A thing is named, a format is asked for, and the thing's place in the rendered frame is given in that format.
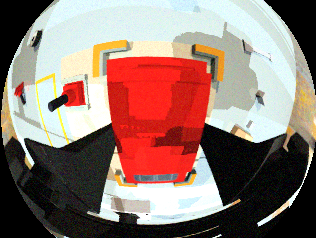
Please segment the black toy tyre with white hub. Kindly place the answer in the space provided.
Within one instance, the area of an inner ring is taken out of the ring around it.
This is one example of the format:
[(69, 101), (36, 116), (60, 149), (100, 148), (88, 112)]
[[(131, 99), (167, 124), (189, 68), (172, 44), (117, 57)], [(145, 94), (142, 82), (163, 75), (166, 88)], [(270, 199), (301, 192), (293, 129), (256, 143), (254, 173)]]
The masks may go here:
[(37, 43), (40, 42), (41, 33), (42, 33), (41, 30), (35, 31), (35, 34), (32, 35), (32, 39), (31, 39), (31, 43), (29, 43), (29, 47), (37, 46)]

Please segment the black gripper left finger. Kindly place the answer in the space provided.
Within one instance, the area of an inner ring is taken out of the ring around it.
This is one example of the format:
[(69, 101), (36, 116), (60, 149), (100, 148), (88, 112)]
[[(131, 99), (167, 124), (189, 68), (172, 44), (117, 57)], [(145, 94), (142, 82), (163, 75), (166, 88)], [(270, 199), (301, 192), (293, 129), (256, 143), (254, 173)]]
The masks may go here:
[(116, 152), (112, 123), (61, 148), (29, 138), (24, 144), (35, 163), (53, 172), (89, 212), (100, 215), (105, 181)]

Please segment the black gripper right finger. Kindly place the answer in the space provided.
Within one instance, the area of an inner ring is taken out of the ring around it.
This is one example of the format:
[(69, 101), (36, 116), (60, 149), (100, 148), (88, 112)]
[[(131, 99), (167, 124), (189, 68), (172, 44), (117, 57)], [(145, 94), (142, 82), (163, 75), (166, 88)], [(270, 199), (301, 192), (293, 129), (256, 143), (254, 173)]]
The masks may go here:
[(268, 156), (284, 146), (285, 140), (287, 132), (254, 143), (204, 123), (199, 146), (206, 155), (223, 207), (239, 200), (239, 193), (258, 175)]

